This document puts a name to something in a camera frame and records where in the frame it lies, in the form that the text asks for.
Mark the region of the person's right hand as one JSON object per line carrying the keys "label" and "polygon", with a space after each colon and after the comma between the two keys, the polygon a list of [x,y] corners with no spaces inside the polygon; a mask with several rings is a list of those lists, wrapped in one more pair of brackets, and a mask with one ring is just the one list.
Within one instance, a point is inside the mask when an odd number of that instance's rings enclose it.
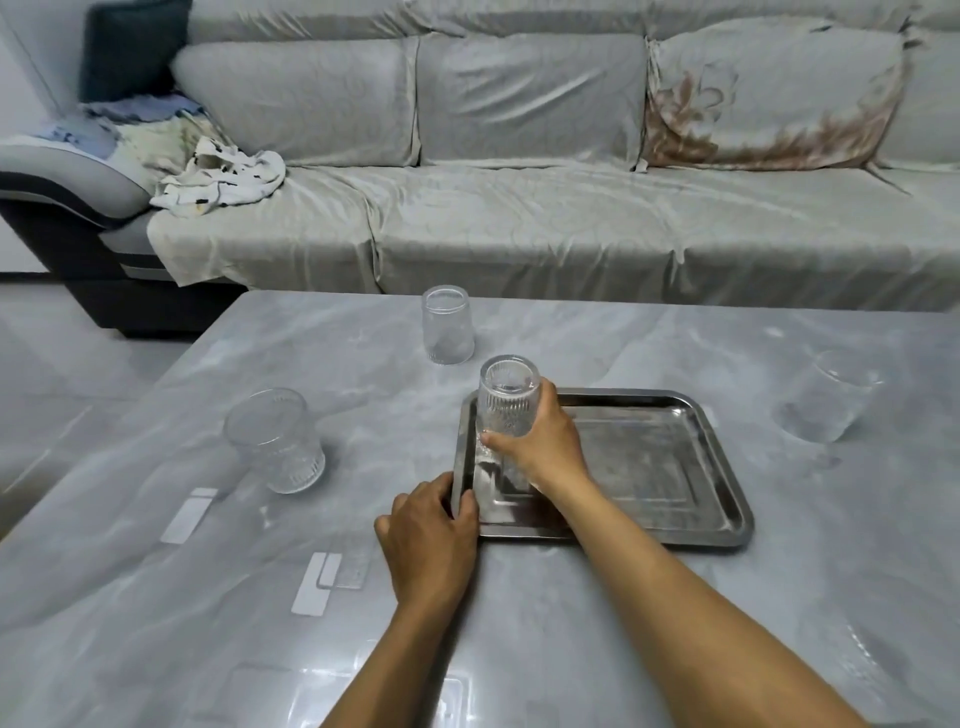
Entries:
{"label": "person's right hand", "polygon": [[554,383],[541,380],[534,422],[524,435],[534,441],[534,451],[525,459],[506,457],[526,479],[552,502],[577,486],[593,484],[578,430],[561,407]]}

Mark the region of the person's left hand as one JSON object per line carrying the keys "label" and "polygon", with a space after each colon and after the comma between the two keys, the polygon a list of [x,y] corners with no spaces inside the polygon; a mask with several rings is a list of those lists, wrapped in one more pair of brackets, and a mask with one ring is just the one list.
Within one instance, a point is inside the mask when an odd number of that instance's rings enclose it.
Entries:
{"label": "person's left hand", "polygon": [[448,513],[453,473],[445,471],[397,495],[374,521],[397,604],[452,616],[474,574],[478,535],[459,535]]}

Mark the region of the tall ribbed clear glass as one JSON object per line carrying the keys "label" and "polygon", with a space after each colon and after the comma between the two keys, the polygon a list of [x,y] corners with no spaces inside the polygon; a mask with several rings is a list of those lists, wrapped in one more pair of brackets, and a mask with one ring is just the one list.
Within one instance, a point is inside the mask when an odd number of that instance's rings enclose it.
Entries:
{"label": "tall ribbed clear glass", "polygon": [[[479,371],[477,435],[492,431],[520,438],[534,423],[541,398],[542,378],[537,366],[518,354],[488,359]],[[532,495],[533,488],[520,466],[510,457],[477,444],[476,472],[487,476],[504,499]]]}

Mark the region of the steel rectangular tray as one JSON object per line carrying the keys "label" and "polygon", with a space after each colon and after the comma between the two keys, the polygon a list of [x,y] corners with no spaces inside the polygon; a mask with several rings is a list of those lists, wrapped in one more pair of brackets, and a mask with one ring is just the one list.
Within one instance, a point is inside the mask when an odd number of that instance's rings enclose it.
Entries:
{"label": "steel rectangular tray", "polygon": [[[530,486],[504,474],[483,447],[478,394],[462,405],[450,510],[474,491],[487,540],[558,544],[574,539]],[[560,388],[586,465],[601,491],[668,548],[738,552],[753,538],[747,498],[703,409],[672,391]]]}

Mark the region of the person's right forearm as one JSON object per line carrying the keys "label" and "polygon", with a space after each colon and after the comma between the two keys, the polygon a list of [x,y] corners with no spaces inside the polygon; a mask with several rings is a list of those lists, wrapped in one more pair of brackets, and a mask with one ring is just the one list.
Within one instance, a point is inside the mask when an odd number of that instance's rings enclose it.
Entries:
{"label": "person's right forearm", "polygon": [[818,673],[604,495],[531,474],[600,578],[676,728],[870,728]]}

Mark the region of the person's left forearm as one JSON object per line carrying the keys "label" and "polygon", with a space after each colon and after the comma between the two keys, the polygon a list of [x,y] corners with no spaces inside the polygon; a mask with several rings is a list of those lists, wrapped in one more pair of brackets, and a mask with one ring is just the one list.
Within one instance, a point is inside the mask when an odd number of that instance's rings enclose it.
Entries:
{"label": "person's left forearm", "polygon": [[464,592],[398,601],[375,648],[318,728],[431,728]]}

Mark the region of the small clear glass cup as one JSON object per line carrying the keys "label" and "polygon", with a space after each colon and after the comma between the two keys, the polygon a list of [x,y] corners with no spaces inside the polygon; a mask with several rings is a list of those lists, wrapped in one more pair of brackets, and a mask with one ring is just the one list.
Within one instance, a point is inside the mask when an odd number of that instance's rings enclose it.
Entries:
{"label": "small clear glass cup", "polygon": [[469,361],[475,350],[469,294],[462,287],[442,284],[421,296],[423,346],[427,357],[441,366]]}

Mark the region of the wide ribbed clear glass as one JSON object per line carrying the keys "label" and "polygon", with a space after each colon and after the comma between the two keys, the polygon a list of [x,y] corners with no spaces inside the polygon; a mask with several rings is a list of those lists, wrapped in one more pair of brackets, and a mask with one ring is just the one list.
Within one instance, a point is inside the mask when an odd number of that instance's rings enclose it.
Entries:
{"label": "wide ribbed clear glass", "polygon": [[223,419],[222,435],[258,480],[278,495],[311,488],[327,465],[309,405],[290,388],[262,390],[237,402]]}

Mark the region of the grey fabric sofa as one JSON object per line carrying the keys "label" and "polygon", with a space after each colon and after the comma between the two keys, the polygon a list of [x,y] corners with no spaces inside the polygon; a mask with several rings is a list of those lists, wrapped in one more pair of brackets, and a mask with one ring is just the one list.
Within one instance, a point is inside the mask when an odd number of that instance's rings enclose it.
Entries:
{"label": "grey fabric sofa", "polygon": [[[101,1],[0,0],[50,122]],[[649,41],[774,17],[904,34],[873,155],[648,166]],[[253,290],[960,310],[960,0],[193,0],[170,71],[226,144],[282,157],[269,198],[178,217],[0,136],[0,219],[129,337],[200,334]]]}

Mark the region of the smooth clear glass tumbler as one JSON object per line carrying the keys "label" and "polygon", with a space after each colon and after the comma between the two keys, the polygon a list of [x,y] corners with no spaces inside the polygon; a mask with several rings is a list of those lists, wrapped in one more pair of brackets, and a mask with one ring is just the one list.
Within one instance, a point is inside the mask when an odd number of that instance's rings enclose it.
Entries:
{"label": "smooth clear glass tumbler", "polygon": [[834,443],[866,411],[884,381],[882,367],[866,354],[840,347],[823,350],[774,407],[773,420],[800,440]]}

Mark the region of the white patterned cloth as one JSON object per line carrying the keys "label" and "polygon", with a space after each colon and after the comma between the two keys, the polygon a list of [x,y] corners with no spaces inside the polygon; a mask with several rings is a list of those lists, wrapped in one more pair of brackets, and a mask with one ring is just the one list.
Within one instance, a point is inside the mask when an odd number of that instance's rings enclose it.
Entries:
{"label": "white patterned cloth", "polygon": [[248,155],[237,147],[201,137],[182,172],[164,176],[149,204],[177,217],[199,217],[271,197],[285,182],[287,166],[275,151]]}

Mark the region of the floral beige pillow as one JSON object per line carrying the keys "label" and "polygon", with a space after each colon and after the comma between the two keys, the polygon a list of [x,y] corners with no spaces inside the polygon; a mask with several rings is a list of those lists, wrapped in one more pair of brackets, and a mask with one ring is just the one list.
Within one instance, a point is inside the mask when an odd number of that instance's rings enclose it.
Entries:
{"label": "floral beige pillow", "polygon": [[905,95],[902,32],[788,16],[648,42],[642,159],[755,172],[865,164]]}

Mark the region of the pile of light clothes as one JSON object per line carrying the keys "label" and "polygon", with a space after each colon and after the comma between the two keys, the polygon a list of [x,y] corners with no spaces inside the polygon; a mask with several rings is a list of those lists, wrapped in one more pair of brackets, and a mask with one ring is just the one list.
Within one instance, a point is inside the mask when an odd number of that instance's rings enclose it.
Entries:
{"label": "pile of light clothes", "polygon": [[173,92],[79,103],[65,116],[9,143],[104,164],[154,192],[163,178],[186,169],[202,138],[229,143],[199,103]]}

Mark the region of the dark blue cushion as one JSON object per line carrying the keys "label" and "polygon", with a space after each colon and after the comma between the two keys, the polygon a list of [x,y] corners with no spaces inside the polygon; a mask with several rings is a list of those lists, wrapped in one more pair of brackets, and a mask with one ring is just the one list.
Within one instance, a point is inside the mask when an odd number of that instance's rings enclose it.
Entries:
{"label": "dark blue cushion", "polygon": [[80,103],[114,102],[174,89],[170,64],[186,46],[193,0],[102,0],[86,11]]}

